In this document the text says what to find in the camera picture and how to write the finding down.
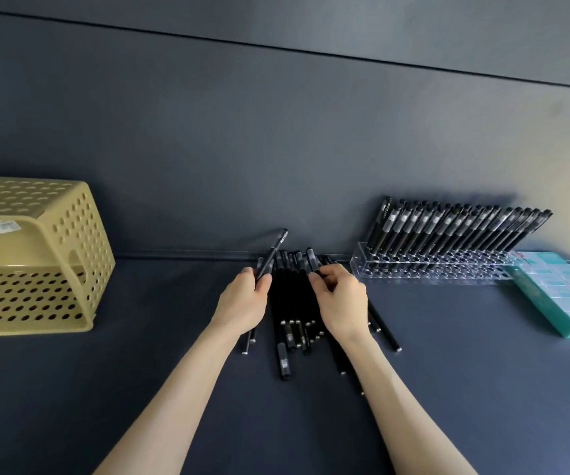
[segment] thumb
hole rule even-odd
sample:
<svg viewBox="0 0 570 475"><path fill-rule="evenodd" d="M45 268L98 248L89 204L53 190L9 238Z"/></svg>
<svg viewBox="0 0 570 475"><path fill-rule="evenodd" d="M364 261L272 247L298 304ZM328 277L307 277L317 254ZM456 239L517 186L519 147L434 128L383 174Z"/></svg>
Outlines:
<svg viewBox="0 0 570 475"><path fill-rule="evenodd" d="M270 290L271 285L272 275L270 273L267 273L256 282L256 288L254 288L254 291L256 293L260 293L261 295L267 296L267 292Z"/></svg>
<svg viewBox="0 0 570 475"><path fill-rule="evenodd" d="M324 293L330 293L327 284L324 282L322 277L313 271L309 273L309 283L312 284L313 291L316 293L316 298L320 298Z"/></svg>

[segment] pile of pens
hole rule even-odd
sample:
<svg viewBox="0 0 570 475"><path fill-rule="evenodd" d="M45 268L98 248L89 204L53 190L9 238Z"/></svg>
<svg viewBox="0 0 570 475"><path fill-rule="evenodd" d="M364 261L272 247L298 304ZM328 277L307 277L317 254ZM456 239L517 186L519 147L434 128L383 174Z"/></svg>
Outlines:
<svg viewBox="0 0 570 475"><path fill-rule="evenodd" d="M325 338L337 372L340 375L351 375L353 383L361 392L351 362L322 321L320 308L307 276L311 271L320 273L319 268L323 263L335 263L335 261L329 256L316 257L311 248L305 253L279 251L275 255L269 300L279 374L283 380L288 380L292 375L289 355L298 349L305 355L311 355L314 345L321 338ZM376 333L382 332L394 351L401 351L399 343L370 301L368 323Z"/></svg>
<svg viewBox="0 0 570 475"><path fill-rule="evenodd" d="M442 264L448 271L450 263L506 264L507 254L551 215L548 209L386 197L366 243L372 262L366 269L419 277L441 270Z"/></svg>

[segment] white label on pen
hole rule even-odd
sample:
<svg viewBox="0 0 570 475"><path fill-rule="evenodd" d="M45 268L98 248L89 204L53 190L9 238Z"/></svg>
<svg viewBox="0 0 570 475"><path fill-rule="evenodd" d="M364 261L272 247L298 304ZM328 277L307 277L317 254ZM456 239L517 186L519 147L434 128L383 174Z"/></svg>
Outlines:
<svg viewBox="0 0 570 475"><path fill-rule="evenodd" d="M0 233L11 233L11 232L17 232L20 230L20 226L19 223L10 220L8 222L0 222Z"/></svg>

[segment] teal box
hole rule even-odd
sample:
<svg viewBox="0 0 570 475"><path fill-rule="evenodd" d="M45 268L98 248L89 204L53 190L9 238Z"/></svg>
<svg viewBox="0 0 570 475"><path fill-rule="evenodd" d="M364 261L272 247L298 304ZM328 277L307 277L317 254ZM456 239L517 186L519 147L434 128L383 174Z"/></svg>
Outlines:
<svg viewBox="0 0 570 475"><path fill-rule="evenodd" d="M517 252L517 265L505 267L521 291L570 338L570 264L553 252Z"/></svg>

